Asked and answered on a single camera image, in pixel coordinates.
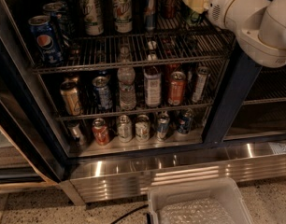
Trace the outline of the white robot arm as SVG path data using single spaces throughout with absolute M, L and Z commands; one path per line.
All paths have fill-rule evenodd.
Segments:
M 206 12 L 215 26 L 234 33 L 238 45 L 256 63 L 286 65 L 286 0 L 182 0 Z

